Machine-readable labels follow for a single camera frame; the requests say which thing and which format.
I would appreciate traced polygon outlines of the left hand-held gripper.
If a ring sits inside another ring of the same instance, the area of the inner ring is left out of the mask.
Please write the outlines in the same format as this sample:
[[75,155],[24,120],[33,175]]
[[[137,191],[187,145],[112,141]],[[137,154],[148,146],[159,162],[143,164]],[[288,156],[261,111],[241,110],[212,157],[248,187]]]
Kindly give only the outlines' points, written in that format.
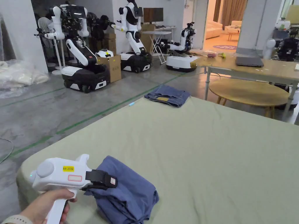
[[[75,198],[78,190],[89,194],[92,190],[107,190],[118,186],[115,176],[102,170],[89,169],[88,159],[88,154],[82,154],[76,160],[46,159],[30,174],[33,189],[47,192],[66,188],[74,193]],[[91,172],[91,180],[86,179],[86,172]]]

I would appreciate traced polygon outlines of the person's left hand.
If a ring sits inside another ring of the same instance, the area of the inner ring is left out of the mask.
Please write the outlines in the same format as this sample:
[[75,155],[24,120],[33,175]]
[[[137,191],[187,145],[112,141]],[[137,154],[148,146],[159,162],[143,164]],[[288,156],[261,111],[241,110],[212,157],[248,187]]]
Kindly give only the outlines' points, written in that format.
[[28,218],[33,224],[46,224],[46,216],[51,210],[54,201],[66,199],[70,200],[70,202],[76,202],[77,198],[73,198],[73,196],[74,193],[65,188],[45,192],[30,203],[20,215]]

